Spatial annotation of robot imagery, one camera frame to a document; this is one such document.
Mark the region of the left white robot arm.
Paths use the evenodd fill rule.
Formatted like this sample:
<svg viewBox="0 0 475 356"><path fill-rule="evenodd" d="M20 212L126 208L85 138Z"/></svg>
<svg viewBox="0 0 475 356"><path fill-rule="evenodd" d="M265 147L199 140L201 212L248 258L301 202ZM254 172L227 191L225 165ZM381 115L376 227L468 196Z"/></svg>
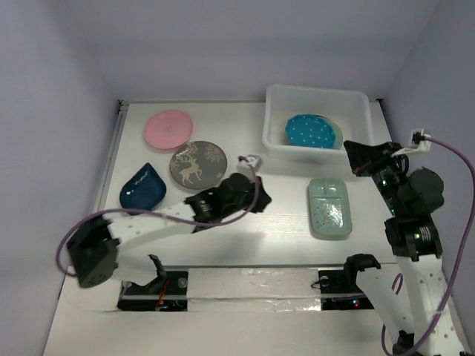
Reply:
<svg viewBox="0 0 475 356"><path fill-rule="evenodd" d="M260 177L234 173L219 186L163 210L123 209L118 219L108 218L110 209L99 211L68 235L66 249L74 277L82 289L114 278L139 283L145 291L155 293L164 284L160 266L146 266L150 253L128 262L128 252L161 239L230 225L248 213L263 212L271 201Z"/></svg>

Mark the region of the green flower round plate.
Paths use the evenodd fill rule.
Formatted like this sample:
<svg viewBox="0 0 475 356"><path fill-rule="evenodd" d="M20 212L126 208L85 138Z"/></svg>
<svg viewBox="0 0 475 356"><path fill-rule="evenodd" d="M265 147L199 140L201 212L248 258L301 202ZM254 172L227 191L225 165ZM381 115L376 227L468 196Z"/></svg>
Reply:
<svg viewBox="0 0 475 356"><path fill-rule="evenodd" d="M326 121L327 121L328 125L332 128L332 131L333 131L334 136L335 136L332 148L334 150L340 150L341 146L343 145L342 131L341 131L340 127L334 121L332 121L331 119L326 118Z"/></svg>

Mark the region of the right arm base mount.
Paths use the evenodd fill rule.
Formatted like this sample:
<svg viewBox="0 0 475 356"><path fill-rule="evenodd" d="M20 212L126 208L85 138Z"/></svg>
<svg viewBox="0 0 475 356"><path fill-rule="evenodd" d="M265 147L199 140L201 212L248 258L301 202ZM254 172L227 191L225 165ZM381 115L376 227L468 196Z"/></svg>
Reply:
<svg viewBox="0 0 475 356"><path fill-rule="evenodd" d="M372 254L355 254L346 259L341 269L320 270L312 289L321 293L323 311L347 311L374 309L363 291L356 285L359 272L369 268L381 268Z"/></svg>

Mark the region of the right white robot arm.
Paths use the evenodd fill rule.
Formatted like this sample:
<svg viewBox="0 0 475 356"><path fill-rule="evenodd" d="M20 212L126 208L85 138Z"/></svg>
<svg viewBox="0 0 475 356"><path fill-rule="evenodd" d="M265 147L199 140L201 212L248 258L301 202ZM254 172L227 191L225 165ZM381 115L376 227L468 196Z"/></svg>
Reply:
<svg viewBox="0 0 475 356"><path fill-rule="evenodd" d="M390 339L386 355L468 355L456 332L448 299L453 287L442 273L442 243L432 213L441 208L444 183L427 168L409 172L409 149L395 142L344 142L352 172L375 183L392 217L384 232L409 300L406 309L381 265L370 254L347 258L343 285L361 289L378 312Z"/></svg>

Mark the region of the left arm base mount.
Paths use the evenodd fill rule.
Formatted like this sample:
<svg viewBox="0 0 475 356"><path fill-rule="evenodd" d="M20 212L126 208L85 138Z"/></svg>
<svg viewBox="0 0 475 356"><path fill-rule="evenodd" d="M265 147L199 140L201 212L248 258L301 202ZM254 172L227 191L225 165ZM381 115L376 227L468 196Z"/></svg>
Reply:
<svg viewBox="0 0 475 356"><path fill-rule="evenodd" d="M122 312L187 312L189 272L166 271L158 256L150 254L156 277L141 286L124 282L117 308Z"/></svg>

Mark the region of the blue polka dot plate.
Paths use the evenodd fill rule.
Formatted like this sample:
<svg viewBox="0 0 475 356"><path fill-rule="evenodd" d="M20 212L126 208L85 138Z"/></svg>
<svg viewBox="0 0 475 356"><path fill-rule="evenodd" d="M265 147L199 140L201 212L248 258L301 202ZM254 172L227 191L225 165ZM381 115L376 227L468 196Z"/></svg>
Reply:
<svg viewBox="0 0 475 356"><path fill-rule="evenodd" d="M298 114L288 119L285 134L290 145L336 149L337 133L330 121L315 114Z"/></svg>

